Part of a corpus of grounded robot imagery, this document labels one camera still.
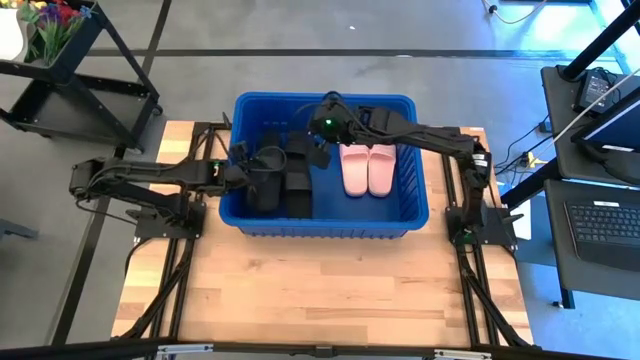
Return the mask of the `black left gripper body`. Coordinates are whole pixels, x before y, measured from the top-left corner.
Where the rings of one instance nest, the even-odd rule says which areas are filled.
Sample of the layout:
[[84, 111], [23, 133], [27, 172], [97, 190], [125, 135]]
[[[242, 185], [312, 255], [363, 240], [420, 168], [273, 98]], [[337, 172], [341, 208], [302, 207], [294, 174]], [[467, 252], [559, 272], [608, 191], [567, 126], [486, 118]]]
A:
[[246, 188], [251, 184], [249, 170], [238, 164], [227, 163], [223, 167], [222, 178], [224, 182], [224, 191], [226, 193]]

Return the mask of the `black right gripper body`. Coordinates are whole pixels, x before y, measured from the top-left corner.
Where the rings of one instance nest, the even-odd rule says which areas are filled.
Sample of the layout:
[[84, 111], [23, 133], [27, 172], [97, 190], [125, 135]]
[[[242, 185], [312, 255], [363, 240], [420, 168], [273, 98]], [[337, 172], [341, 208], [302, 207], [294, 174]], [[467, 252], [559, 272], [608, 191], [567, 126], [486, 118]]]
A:
[[327, 98], [313, 110], [308, 130], [326, 142], [350, 145], [354, 143], [351, 121], [352, 113], [341, 98]]

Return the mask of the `blue plastic bin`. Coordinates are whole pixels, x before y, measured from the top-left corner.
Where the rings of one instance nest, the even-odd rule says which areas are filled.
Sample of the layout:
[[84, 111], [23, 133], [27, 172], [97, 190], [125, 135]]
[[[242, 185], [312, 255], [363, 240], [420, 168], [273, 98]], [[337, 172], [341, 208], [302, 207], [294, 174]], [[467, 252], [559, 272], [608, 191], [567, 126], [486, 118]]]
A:
[[[321, 93], [246, 92], [236, 99], [230, 144], [246, 142], [256, 152], [266, 134], [278, 133], [288, 142], [292, 131], [307, 131]], [[389, 195], [350, 197], [344, 191], [339, 148], [330, 147], [326, 169], [310, 168], [311, 216], [294, 218], [286, 201], [277, 210], [259, 213], [247, 201], [245, 189], [220, 199], [222, 221], [252, 236], [398, 238], [422, 228], [429, 217], [421, 150], [396, 147], [394, 179]]]

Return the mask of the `black utility cart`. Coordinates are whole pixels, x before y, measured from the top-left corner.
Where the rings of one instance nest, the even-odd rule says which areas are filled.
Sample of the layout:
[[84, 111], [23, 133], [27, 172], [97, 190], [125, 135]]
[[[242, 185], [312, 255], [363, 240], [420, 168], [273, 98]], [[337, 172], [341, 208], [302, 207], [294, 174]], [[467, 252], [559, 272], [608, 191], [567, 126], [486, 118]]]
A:
[[[0, 8], [15, 8], [24, 0], [8, 0]], [[0, 74], [28, 79], [26, 89], [10, 109], [0, 107], [0, 120], [24, 132], [59, 136], [141, 151], [140, 138], [151, 116], [162, 114], [159, 94], [132, 51], [96, 0], [67, 0], [86, 5], [93, 15], [66, 43], [51, 65], [30, 54], [42, 41], [27, 24], [28, 47], [22, 62], [0, 60]], [[135, 72], [137, 81], [82, 75], [77, 69], [98, 35], [105, 32]]]

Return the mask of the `black table edge bar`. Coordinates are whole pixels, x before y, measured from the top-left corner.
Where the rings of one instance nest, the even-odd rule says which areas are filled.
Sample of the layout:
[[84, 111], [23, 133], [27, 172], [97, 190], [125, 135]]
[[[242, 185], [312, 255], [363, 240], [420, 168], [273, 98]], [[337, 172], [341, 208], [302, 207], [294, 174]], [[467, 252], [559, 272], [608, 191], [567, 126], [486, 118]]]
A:
[[200, 353], [268, 353], [337, 356], [419, 357], [425, 360], [620, 360], [618, 358], [546, 351], [536, 346], [480, 344], [470, 348], [290, 345], [235, 342], [180, 342], [174, 338], [125, 339], [25, 348], [0, 349], [0, 360], [133, 360], [153, 355]]

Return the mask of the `colourful flower bouquet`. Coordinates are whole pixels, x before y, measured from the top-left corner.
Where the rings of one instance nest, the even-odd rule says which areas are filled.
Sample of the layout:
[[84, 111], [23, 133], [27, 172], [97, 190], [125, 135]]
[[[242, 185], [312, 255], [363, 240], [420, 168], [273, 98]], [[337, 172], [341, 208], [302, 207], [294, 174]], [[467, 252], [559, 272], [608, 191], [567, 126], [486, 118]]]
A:
[[18, 7], [18, 18], [35, 27], [42, 41], [40, 49], [30, 54], [45, 65], [51, 65], [66, 43], [75, 35], [93, 11], [86, 5], [72, 5], [67, 0], [24, 0]]

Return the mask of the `black desk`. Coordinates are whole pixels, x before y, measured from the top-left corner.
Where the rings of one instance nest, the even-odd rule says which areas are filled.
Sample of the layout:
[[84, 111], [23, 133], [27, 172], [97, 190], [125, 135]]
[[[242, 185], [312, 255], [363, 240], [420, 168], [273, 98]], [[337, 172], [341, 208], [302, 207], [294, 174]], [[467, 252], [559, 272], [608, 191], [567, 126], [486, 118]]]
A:
[[[640, 185], [625, 185], [588, 160], [571, 142], [569, 130], [554, 145], [555, 158], [501, 196], [515, 208], [539, 192], [545, 193], [562, 306], [572, 309], [573, 293], [587, 292], [640, 301], [640, 270], [631, 271], [581, 259], [574, 247], [564, 203], [579, 200], [616, 200], [640, 204]], [[609, 249], [598, 243], [595, 254], [611, 261], [631, 260], [640, 266], [640, 247]]]

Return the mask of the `white vase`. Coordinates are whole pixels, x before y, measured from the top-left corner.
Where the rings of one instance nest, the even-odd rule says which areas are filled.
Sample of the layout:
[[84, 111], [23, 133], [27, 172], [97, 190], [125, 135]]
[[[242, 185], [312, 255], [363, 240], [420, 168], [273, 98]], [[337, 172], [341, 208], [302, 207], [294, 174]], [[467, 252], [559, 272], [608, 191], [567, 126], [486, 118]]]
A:
[[27, 47], [27, 24], [19, 18], [19, 10], [0, 8], [0, 60], [22, 62]]

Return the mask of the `black power adapter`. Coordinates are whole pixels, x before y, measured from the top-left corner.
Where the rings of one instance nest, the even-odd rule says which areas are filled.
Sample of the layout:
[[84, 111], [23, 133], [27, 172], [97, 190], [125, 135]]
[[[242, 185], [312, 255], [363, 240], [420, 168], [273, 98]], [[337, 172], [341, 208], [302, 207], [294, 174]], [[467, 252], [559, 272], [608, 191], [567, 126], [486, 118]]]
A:
[[587, 70], [581, 79], [573, 109], [581, 112], [590, 107], [592, 115], [605, 112], [612, 105], [612, 95], [600, 97], [613, 87], [616, 79], [615, 74], [601, 67]]

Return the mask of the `black laptop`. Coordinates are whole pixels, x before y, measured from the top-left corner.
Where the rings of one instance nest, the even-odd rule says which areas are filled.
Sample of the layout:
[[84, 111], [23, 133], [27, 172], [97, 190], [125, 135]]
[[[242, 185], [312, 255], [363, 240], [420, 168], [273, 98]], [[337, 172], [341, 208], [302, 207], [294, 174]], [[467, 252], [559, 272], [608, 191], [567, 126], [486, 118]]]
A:
[[571, 141], [600, 152], [640, 153], [640, 87], [579, 130]]

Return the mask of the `black keyboard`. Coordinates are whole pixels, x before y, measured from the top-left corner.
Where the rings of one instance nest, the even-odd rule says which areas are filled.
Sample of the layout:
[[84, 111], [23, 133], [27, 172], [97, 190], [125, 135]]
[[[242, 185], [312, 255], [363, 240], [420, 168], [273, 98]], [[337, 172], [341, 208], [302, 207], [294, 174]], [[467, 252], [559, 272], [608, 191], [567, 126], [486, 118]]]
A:
[[640, 204], [566, 201], [564, 209], [578, 258], [640, 272]]

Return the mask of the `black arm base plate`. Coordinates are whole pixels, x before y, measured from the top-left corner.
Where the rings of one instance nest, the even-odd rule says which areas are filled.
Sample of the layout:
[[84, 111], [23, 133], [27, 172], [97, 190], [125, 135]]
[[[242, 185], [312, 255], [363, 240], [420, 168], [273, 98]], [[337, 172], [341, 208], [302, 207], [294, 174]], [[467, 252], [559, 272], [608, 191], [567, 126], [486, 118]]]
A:
[[126, 214], [135, 220], [134, 236], [143, 239], [198, 239], [203, 234], [207, 207], [204, 202], [190, 202], [185, 220], [162, 217], [154, 209], [142, 207], [140, 210], [127, 210]]
[[461, 222], [462, 209], [449, 207], [445, 211], [449, 240], [452, 244], [499, 245], [510, 251], [518, 248], [513, 223], [523, 215], [511, 215], [505, 208], [488, 208], [485, 225], [479, 230], [466, 231]]

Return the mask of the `black diagonal post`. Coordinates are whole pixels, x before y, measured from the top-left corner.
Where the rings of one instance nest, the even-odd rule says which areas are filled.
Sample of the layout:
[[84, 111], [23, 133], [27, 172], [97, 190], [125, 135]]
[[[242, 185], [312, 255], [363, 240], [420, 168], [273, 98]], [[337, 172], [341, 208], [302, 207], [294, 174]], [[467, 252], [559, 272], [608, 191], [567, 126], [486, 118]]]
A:
[[564, 80], [574, 80], [609, 49], [631, 27], [640, 21], [640, 0], [632, 0], [624, 11], [608, 25], [569, 65], [560, 71]]

